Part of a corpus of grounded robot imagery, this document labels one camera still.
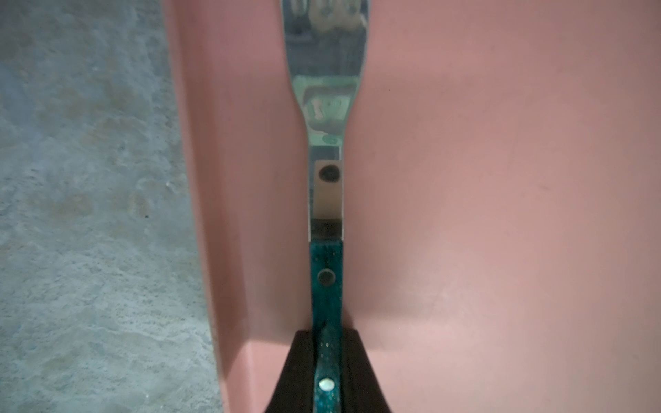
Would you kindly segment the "pink plastic tray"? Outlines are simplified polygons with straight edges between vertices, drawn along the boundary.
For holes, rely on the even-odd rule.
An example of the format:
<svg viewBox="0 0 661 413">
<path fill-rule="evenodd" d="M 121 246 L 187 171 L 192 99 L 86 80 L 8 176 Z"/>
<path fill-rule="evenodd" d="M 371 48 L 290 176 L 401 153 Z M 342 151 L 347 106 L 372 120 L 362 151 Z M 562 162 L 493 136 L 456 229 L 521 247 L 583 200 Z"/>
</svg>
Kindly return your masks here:
<svg viewBox="0 0 661 413">
<path fill-rule="evenodd" d="M 310 322 L 276 1 L 167 1 L 224 408 Z M 660 409 L 660 4 L 374 1 L 344 307 L 395 412 Z"/>
</svg>

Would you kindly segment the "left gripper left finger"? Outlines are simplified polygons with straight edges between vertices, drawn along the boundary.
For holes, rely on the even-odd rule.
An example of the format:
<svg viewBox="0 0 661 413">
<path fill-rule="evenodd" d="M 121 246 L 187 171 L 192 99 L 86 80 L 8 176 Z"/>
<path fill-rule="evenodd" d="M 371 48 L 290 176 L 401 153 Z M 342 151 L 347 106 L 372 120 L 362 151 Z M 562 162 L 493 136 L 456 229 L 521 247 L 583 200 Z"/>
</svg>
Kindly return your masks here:
<svg viewBox="0 0 661 413">
<path fill-rule="evenodd" d="M 313 413 L 313 389 L 313 335 L 307 330 L 299 330 L 294 335 L 265 413 Z"/>
</svg>

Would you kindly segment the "green handled fork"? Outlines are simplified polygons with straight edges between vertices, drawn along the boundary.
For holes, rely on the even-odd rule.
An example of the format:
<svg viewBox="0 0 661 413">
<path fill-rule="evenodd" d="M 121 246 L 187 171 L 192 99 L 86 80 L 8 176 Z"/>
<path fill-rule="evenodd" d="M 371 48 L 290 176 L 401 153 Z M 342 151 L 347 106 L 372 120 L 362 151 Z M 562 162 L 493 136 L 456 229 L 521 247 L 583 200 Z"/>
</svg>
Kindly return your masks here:
<svg viewBox="0 0 661 413">
<path fill-rule="evenodd" d="M 307 134 L 313 411 L 342 409 L 344 144 L 366 60 L 367 1 L 280 3 L 289 80 Z"/>
</svg>

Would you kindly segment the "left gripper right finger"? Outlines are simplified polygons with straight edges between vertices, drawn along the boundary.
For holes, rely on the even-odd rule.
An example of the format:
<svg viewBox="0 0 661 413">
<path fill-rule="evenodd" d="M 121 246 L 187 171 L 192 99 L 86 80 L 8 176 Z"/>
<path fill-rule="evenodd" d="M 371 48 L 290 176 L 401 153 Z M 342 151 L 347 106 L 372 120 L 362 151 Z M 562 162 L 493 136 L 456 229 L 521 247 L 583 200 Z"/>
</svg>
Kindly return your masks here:
<svg viewBox="0 0 661 413">
<path fill-rule="evenodd" d="M 357 330 L 343 328 L 341 404 L 343 413 L 391 413 Z"/>
</svg>

